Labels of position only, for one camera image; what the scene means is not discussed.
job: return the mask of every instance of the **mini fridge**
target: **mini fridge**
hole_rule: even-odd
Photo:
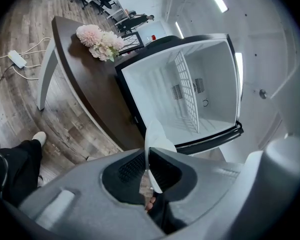
[[[157,119],[177,151],[190,155],[243,133],[240,76],[229,35],[158,39],[115,68],[143,136]]]

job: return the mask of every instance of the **black pants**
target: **black pants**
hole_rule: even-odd
[[[25,140],[14,148],[1,148],[8,162],[7,182],[2,198],[18,206],[38,186],[40,162],[42,159],[41,144],[38,140]],[[0,191],[6,169],[0,157]]]

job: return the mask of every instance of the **dark wooden desk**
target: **dark wooden desk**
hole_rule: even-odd
[[[122,150],[143,148],[145,141],[116,82],[115,64],[92,57],[80,43],[76,30],[82,23],[56,16],[53,38],[45,52],[39,75],[37,106],[44,109],[47,91],[57,64],[90,119]]]

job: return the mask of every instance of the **white sneaker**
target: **white sneaker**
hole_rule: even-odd
[[[46,139],[47,139],[47,135],[45,132],[43,131],[39,131],[38,133],[36,133],[33,138],[33,140],[38,140],[41,144],[41,147],[45,144]]]

